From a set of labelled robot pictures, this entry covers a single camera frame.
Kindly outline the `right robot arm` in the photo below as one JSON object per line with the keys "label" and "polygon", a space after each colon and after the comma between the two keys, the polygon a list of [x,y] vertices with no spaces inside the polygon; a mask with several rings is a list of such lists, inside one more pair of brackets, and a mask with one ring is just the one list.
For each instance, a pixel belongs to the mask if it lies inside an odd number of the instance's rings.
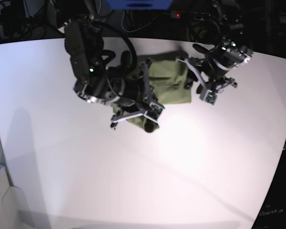
{"label": "right robot arm", "polygon": [[[116,53],[104,48],[102,29],[106,28],[117,35],[128,46],[121,54],[120,64],[110,67]],[[64,27],[65,50],[76,78],[73,87],[79,98],[88,103],[103,105],[116,104],[138,109],[149,107],[151,95],[148,79],[143,77],[145,69],[136,76],[130,76],[138,66],[137,54],[129,38],[113,26],[92,21],[81,16],[70,20]]]}

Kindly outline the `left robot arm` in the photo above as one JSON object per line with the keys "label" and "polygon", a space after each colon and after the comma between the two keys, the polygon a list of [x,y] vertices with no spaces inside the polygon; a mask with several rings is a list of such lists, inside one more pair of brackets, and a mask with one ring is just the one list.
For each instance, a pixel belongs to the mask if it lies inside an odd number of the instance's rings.
{"label": "left robot arm", "polygon": [[192,62],[198,73],[193,73],[189,84],[196,81],[197,94],[203,91],[217,93],[237,82],[227,73],[239,65],[247,64],[253,51],[242,41],[244,23],[240,7],[235,0],[212,0],[208,13],[191,14],[188,26],[193,48],[203,54]]}

